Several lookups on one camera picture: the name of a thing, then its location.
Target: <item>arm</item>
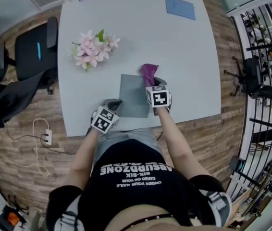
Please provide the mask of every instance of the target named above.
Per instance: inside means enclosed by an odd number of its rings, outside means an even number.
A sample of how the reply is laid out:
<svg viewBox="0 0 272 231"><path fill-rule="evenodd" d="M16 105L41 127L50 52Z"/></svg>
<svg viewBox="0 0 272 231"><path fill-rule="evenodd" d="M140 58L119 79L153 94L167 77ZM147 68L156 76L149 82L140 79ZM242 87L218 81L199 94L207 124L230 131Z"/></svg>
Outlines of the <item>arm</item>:
<svg viewBox="0 0 272 231"><path fill-rule="evenodd" d="M175 169L188 180L197 175L210 175L192 153L186 139L165 107L156 108L161 120L170 157Z"/></svg>
<svg viewBox="0 0 272 231"><path fill-rule="evenodd" d="M63 186L72 185L84 190L91 174L94 152L100 132L92 128L79 147Z"/></svg>

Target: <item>white table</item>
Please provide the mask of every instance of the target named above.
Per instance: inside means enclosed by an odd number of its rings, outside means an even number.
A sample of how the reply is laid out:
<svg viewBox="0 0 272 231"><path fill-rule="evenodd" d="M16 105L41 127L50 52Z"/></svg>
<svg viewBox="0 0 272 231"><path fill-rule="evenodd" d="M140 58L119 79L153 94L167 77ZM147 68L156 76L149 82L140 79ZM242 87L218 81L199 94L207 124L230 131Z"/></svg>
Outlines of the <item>white table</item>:
<svg viewBox="0 0 272 231"><path fill-rule="evenodd" d="M165 0L82 0L62 7L58 71L67 136L85 135L92 112L105 99L119 98L121 74L139 75L145 63L158 64L173 96L171 115L183 122L221 112L218 58L212 28L202 0L196 20L166 12ZM109 59L85 72L68 56L79 33L104 29L121 38ZM159 126L148 118L122 117L113 130Z"/></svg>

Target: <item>orange object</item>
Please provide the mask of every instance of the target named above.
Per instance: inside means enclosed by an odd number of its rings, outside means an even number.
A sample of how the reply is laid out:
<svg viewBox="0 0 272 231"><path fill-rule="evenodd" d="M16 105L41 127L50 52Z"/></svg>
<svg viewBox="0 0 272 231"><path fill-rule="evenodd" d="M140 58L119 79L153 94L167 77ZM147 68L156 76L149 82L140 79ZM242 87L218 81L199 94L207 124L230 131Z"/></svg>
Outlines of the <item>orange object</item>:
<svg viewBox="0 0 272 231"><path fill-rule="evenodd" d="M19 222L19 218L18 216L13 213L13 212L10 212L9 215L8 215L8 222L10 222L13 226L16 226L17 223Z"/></svg>

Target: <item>black t-shirt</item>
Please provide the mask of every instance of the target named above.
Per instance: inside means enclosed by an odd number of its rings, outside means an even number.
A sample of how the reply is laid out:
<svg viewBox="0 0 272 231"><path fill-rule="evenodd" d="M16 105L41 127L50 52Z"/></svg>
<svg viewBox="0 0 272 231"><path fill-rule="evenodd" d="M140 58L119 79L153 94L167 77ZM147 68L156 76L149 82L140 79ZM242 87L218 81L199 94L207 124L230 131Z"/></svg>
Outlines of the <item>black t-shirt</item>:
<svg viewBox="0 0 272 231"><path fill-rule="evenodd" d="M208 200L199 189L224 192L212 176L187 180L167 166L161 154L137 140L111 146L96 163L85 190L62 186L49 194L46 222L49 231L79 195L78 219L86 231L103 231L120 211L134 205L155 205L167 210L184 226L197 216L215 224Z"/></svg>

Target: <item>white cable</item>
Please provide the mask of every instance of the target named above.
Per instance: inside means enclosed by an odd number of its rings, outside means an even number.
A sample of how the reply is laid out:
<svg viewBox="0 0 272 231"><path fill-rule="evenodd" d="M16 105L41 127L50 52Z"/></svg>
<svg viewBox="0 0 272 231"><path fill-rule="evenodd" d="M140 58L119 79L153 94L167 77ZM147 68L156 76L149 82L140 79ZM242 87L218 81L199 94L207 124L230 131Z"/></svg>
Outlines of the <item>white cable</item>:
<svg viewBox="0 0 272 231"><path fill-rule="evenodd" d="M47 120L45 120L45 119L43 119L43 118L37 118L37 119L35 119L35 120L33 121L33 123L32 123L32 135L33 135L33 136L35 135L35 121L37 121L37 120L43 120L43 121L45 121L45 122L47 123L48 129L49 129L49 123L47 122ZM37 141L36 141L36 138L35 138L35 137L34 137L34 141L35 141L35 144L36 144L36 156L37 156L37 162L36 162L35 164L31 164L31 165L21 165L21 164L18 164L18 163L16 163L16 162L11 161L9 158L5 157L5 156L4 156L3 154L1 154L1 153L0 153L0 155L1 155L5 160L7 160L9 163L15 164L15 165L20 166L20 167L32 167L32 166L36 166L37 169L38 169L38 171L39 171L39 173L40 173L42 176L48 177L48 176L50 175L48 169L47 169L46 167L44 167L43 165L40 165L40 164L39 164L39 161L38 161L38 145L37 145ZM46 174L44 174L40 168L45 169Z"/></svg>

